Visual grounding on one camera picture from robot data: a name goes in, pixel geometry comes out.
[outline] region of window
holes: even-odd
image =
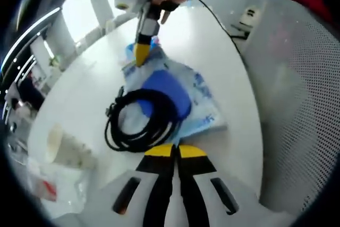
[[[66,0],[62,12],[74,42],[99,26],[91,0]]]
[[[54,54],[53,54],[53,52],[52,52],[50,46],[48,45],[48,43],[47,43],[45,40],[44,40],[44,45],[45,45],[45,48],[46,48],[46,50],[47,50],[47,52],[48,52],[48,55],[49,55],[51,58],[53,58],[53,57],[54,57]]]

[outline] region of handheld tool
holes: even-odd
[[[188,218],[181,222],[189,226],[289,226],[294,220],[260,205],[237,178],[216,171],[201,149],[167,144],[147,151],[135,171],[126,171],[89,198],[80,214],[63,215],[55,223],[64,227],[164,226],[176,162],[186,212],[182,216]]]
[[[139,23],[134,45],[137,66],[141,66],[144,63],[150,51],[151,39],[153,36],[158,35],[158,20],[161,11],[172,12],[179,6],[179,4],[173,1],[163,1],[160,5],[155,5],[151,1],[115,0],[116,8],[138,15]]]

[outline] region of yellow nozzle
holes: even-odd
[[[133,53],[136,57],[136,65],[141,66],[149,56],[150,45],[134,44]]]

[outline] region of black cable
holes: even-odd
[[[223,31],[224,31],[231,39],[233,39],[233,38],[238,38],[238,39],[243,39],[243,40],[246,40],[246,39],[247,39],[246,37],[242,37],[242,36],[232,36],[232,35],[230,35],[229,32],[223,27],[222,23],[219,21],[218,17],[215,15],[215,13],[207,6],[207,4],[204,3],[202,0],[198,0],[198,1],[201,2],[202,5],[204,5],[204,6],[209,10],[209,12],[214,16],[215,20],[218,22],[219,26],[223,29]],[[232,41],[232,42],[233,42],[233,44],[234,44],[236,50],[238,51],[238,53],[241,54],[240,51],[239,51],[239,49],[238,49],[238,47],[236,46],[235,42],[234,42],[234,41]]]
[[[233,38],[236,38],[238,36],[232,36],[229,34],[229,32],[223,27],[222,23],[219,21],[218,17],[215,15],[215,13],[207,6],[206,3],[204,3],[202,0],[198,0],[199,2],[202,3],[202,5],[204,5],[208,10],[209,12],[214,16],[215,20],[218,22],[219,26],[223,29],[223,31],[230,37],[231,39],[231,42],[234,44],[235,48],[236,48],[236,51],[239,53],[240,57],[241,57],[241,60],[243,62],[243,65],[247,67],[245,61],[243,60],[242,58],[242,55],[240,53],[240,50],[239,48],[237,47],[236,43],[233,41]]]
[[[133,153],[145,152],[153,146],[163,144],[175,131],[179,124],[177,110],[172,100],[156,90],[139,89],[122,96],[120,94],[107,109],[108,121],[105,127],[105,141],[109,148],[115,151],[129,151]],[[136,102],[146,100],[152,104],[152,114],[147,125],[136,134],[126,134],[118,126],[118,118],[123,108]],[[108,140],[107,131],[110,125],[114,147]]]

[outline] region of blue object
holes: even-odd
[[[142,89],[157,90],[166,94],[177,108],[178,119],[184,120],[191,112],[191,100],[186,90],[181,84],[166,70],[159,70],[152,75],[142,85]],[[139,100],[143,114],[150,117],[152,114],[152,104],[145,100]]]
[[[129,44],[126,48],[125,48],[125,54],[126,54],[126,59],[128,61],[132,61],[134,60],[134,56],[133,56],[133,45],[134,44]]]

